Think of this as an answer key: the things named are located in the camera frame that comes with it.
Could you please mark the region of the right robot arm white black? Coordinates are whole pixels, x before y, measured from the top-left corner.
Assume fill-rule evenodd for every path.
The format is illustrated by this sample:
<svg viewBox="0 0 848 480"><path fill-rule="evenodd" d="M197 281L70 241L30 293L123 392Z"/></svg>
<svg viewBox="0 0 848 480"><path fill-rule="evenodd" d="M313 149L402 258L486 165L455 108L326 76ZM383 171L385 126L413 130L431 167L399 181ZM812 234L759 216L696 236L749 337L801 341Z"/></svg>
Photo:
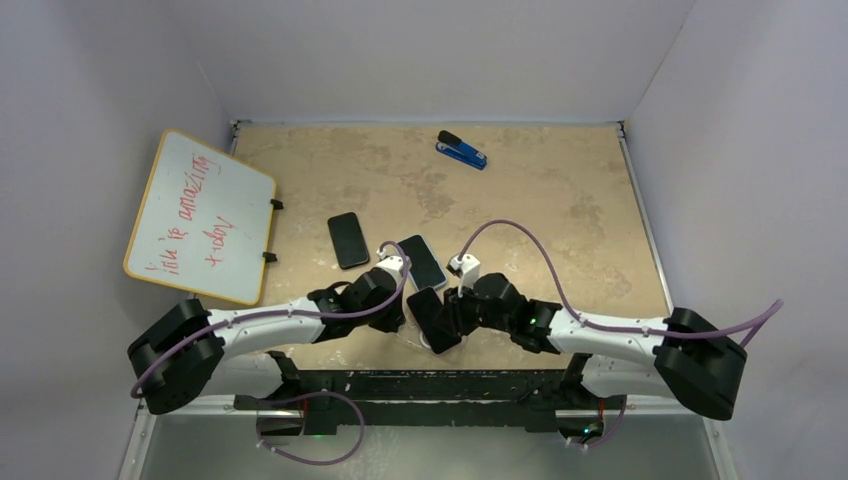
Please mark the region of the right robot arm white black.
<svg viewBox="0 0 848 480"><path fill-rule="evenodd" d="M654 318L570 313L525 297L500 273L449 288L438 302L434 326L453 337L487 328L532 353L571 355L561 392L573 406L641 395L673 398L714 420L733 416L747 353L692 310L676 307Z"/></svg>

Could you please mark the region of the clear magsafe phone case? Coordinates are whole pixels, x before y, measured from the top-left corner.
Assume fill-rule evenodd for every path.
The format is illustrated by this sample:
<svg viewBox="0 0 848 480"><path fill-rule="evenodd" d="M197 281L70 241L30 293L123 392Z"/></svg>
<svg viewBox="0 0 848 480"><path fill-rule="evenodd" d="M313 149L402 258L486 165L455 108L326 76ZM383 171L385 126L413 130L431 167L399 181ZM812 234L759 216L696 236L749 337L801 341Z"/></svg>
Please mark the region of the clear magsafe phone case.
<svg viewBox="0 0 848 480"><path fill-rule="evenodd" d="M414 348L423 349L426 352L433 352L433 349L428 342L426 336L422 333L421 330L417 328L410 328L405 326L398 333L397 336L406 344L411 345Z"/></svg>

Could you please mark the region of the black phone pink edge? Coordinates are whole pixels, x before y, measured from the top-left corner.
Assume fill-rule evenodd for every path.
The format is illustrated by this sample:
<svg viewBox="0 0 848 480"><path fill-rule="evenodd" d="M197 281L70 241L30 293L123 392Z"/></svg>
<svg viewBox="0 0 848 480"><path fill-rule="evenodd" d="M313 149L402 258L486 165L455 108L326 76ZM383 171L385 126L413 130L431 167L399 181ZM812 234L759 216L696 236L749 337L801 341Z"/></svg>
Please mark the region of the black phone pink edge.
<svg viewBox="0 0 848 480"><path fill-rule="evenodd" d="M461 342L456 345L447 345L439 342L433 328L433 320L439 309L439 300L440 298L437 292L432 287L424 288L406 299L410 313L418 324L419 329L426 336L435 354L442 354L454 346L459 345Z"/></svg>

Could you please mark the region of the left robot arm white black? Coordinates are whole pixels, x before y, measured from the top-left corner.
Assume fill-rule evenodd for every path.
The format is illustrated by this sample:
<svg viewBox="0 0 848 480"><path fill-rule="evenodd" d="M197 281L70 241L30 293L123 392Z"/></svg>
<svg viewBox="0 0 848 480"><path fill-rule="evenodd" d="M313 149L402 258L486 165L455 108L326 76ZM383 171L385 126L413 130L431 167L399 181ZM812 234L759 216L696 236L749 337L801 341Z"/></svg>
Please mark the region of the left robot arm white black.
<svg viewBox="0 0 848 480"><path fill-rule="evenodd" d="M153 414L209 395L241 394L284 409L298 382L282 372L279 345L336 340L369 326L394 333L404 322L408 270L399 258L291 302L247 310L179 302L134 340L127 356L136 376L130 395Z"/></svg>

